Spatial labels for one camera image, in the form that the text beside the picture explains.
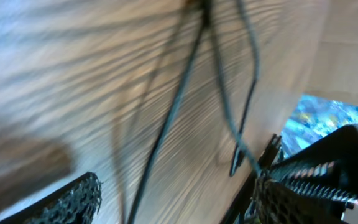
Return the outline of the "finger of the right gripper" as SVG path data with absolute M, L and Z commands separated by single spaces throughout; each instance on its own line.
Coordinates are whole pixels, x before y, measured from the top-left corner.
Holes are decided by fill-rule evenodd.
M 302 199 L 339 219 L 358 200 L 358 128 L 345 125 L 273 165 L 270 175 Z

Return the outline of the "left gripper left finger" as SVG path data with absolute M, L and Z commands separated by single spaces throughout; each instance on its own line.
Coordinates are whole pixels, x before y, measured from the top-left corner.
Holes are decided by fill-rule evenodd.
M 91 224 L 101 202 L 101 182 L 87 172 L 0 224 Z

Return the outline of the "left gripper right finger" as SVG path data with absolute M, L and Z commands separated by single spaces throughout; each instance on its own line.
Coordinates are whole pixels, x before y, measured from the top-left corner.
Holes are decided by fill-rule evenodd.
M 238 161 L 248 157 L 257 170 L 247 178 L 226 212 L 223 223 L 232 223 L 244 217 L 245 208 L 251 204 L 255 205 L 255 214 L 262 223 L 322 223 L 325 220 L 334 223 L 337 220 L 327 213 L 318 217 L 315 213 L 322 211 L 322 206 L 302 199 L 270 175 L 270 168 L 275 165 L 273 157 L 280 148 L 280 139 L 277 135 L 272 137 L 260 162 L 253 158 L 241 140 L 236 142 L 234 159 Z

